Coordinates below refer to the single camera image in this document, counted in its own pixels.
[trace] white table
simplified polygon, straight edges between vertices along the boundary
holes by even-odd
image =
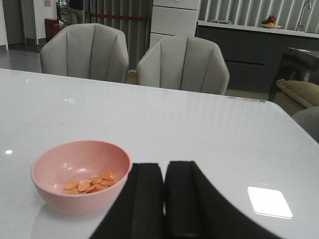
[[[319,145],[271,102],[0,69],[0,238],[86,239],[106,210],[44,203],[30,168],[47,149],[97,139],[133,162],[194,160],[224,197],[284,239],[319,235]],[[293,217],[254,212],[248,187],[283,193]]]

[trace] faucet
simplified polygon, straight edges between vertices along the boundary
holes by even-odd
[[[300,30],[300,27],[304,27],[305,25],[302,25],[301,24],[301,21],[303,19],[303,16],[304,16],[304,12],[305,12],[305,8],[306,8],[306,4],[308,3],[308,9],[311,9],[312,5],[311,5],[311,0],[307,0],[304,2],[304,5],[303,5],[303,8],[302,8],[302,11],[301,11],[301,14],[299,16],[299,20],[298,20],[298,24],[296,26],[296,29],[295,31],[299,31]]]

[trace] red rope barrier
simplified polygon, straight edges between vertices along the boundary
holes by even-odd
[[[103,14],[96,14],[96,13],[90,13],[90,16],[99,17],[99,18],[108,18],[108,19],[147,21],[147,17],[139,17],[139,16],[116,16],[116,15],[103,15]]]

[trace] white cabinet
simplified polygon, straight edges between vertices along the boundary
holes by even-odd
[[[196,31],[200,0],[153,0],[150,47],[165,36]]]

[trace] red box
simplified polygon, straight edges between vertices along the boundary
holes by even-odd
[[[47,18],[44,20],[46,42],[51,40],[60,31],[59,20]]]

